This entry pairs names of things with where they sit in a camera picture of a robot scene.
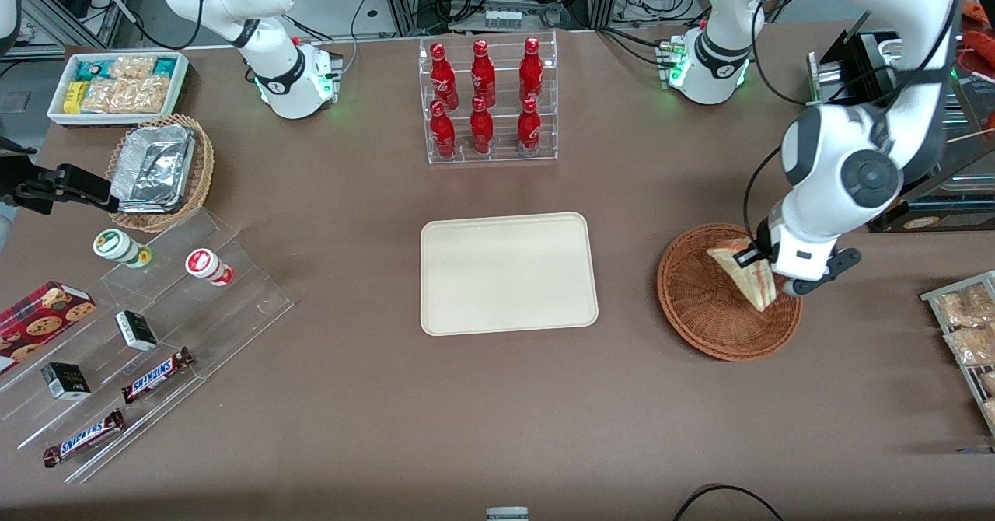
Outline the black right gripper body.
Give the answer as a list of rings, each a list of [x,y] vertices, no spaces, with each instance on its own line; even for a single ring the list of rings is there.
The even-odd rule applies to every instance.
[[[35,149],[23,148],[7,138],[1,138],[1,202],[16,204],[18,185],[49,185],[54,188],[54,170],[36,166],[30,156]]]

